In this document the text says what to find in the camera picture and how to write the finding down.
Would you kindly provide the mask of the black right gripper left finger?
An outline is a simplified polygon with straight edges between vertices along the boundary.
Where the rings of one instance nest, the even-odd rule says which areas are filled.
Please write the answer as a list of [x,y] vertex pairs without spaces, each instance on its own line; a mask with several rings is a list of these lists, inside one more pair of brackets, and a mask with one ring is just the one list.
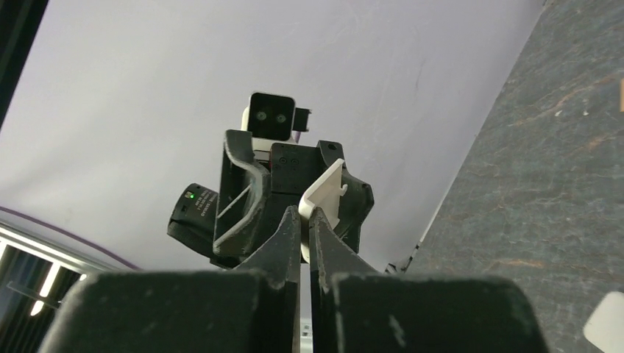
[[77,283],[42,352],[298,352],[301,220],[229,271],[124,271]]

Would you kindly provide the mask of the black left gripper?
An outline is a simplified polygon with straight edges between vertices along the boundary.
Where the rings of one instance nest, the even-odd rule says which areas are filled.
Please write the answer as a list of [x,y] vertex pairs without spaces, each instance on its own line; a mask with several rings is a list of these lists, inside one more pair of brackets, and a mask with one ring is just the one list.
[[338,158],[344,160],[341,185],[346,185],[347,190],[340,198],[339,222],[333,230],[358,254],[361,227],[375,200],[372,186],[348,171],[340,143],[327,140],[320,140],[316,146],[274,143],[269,151],[254,151],[251,132],[228,129],[224,133],[214,252],[224,257],[246,257],[259,247],[261,221],[268,201],[269,171],[271,191],[295,195],[298,206],[303,193]]

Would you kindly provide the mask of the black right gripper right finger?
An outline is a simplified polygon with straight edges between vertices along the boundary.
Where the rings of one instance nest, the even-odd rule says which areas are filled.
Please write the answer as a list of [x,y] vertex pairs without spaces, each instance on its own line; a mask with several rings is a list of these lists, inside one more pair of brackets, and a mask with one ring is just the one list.
[[315,352],[546,352],[510,279],[376,271],[321,209],[308,222]]

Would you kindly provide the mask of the white battery cover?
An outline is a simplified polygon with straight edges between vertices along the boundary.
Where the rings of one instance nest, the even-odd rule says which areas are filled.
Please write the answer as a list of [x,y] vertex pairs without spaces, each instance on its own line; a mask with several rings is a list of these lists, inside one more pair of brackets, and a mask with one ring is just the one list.
[[303,193],[299,201],[298,213],[301,219],[301,257],[303,263],[310,261],[310,236],[308,226],[312,212],[320,208],[331,226],[335,229],[340,218],[338,217],[341,197],[347,192],[347,185],[342,183],[342,170],[345,161],[338,158],[325,172],[321,174]]

